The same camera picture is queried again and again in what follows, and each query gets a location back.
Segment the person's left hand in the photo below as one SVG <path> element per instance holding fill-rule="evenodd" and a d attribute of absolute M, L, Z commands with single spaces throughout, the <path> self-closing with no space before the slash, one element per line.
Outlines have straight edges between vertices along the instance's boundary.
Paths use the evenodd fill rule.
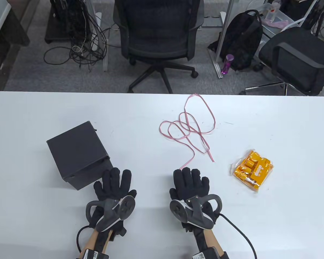
<path fill-rule="evenodd" d="M 89 226 L 98 233 L 113 241 L 116 235 L 124 236 L 123 226 L 135 209 L 136 190 L 130 190 L 131 171 L 125 169 L 122 173 L 118 168 L 105 171 L 102 181 L 94 183 L 94 191 L 98 200 L 91 201 L 86 206 L 86 218 Z"/>

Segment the person's right hand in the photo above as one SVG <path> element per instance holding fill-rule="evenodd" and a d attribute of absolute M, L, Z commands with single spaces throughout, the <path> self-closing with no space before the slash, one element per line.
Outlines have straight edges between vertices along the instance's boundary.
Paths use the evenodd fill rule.
<path fill-rule="evenodd" d="M 173 180 L 175 188 L 169 190 L 172 200 L 187 202 L 187 200 L 194 196 L 204 197 L 209 195 L 209 179 L 206 176 L 201 178 L 198 169 L 190 169 L 188 167 L 176 169 L 173 173 Z M 215 224 L 220 212 L 215 213 L 209 202 L 204 203 L 202 211 L 208 215 Z M 194 229 L 197 229 L 197 227 L 188 223 L 182 223 L 182 226 L 186 232 L 193 232 Z"/>

